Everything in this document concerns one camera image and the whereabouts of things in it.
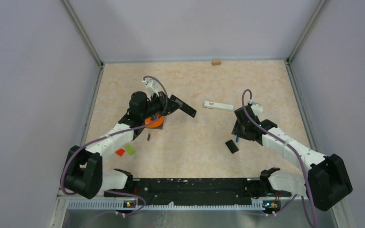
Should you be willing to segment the black remote control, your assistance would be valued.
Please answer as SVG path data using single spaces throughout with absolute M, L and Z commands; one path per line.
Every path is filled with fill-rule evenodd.
M 182 101 L 182 105 L 180 107 L 180 110 L 182 110 L 184 113 L 188 114 L 190 117 L 194 118 L 197 113 L 196 109 L 194 109 L 193 107 L 191 107 L 190 105 L 185 103 L 183 100 L 181 100 L 181 101 Z

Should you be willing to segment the black remote battery cover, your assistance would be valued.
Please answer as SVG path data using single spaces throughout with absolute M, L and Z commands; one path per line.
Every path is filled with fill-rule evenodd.
M 234 154 L 239 151 L 239 148 L 237 147 L 237 145 L 235 144 L 235 142 L 233 140 L 229 140 L 225 144 L 226 144 L 227 148 L 229 149 L 229 151 L 231 152 L 231 154 Z

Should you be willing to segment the white remote control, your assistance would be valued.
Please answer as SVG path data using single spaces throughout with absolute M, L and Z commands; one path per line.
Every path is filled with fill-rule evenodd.
M 232 104 L 217 103 L 212 101 L 204 101 L 203 107 L 208 109 L 215 109 L 229 112 L 234 111 L 234 105 Z

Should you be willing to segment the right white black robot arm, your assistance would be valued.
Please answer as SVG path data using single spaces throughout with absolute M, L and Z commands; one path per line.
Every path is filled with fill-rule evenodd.
M 260 121 L 253 105 L 234 111 L 236 122 L 232 134 L 280 154 L 295 165 L 301 174 L 280 168 L 261 172 L 260 191 L 272 196 L 277 191 L 307 197 L 321 211 L 328 211 L 353 191 L 343 159 L 316 152 L 284 133 L 274 122 Z

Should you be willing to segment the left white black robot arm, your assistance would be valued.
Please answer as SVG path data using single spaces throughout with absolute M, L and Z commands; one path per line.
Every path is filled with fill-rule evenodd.
M 167 116 L 176 110 L 187 113 L 190 107 L 175 95 L 158 92 L 148 97 L 134 92 L 125 115 L 104 136 L 69 149 L 60 178 L 64 194 L 93 198 L 103 183 L 103 162 L 123 145 L 135 140 L 146 127 L 145 121 L 154 116 Z

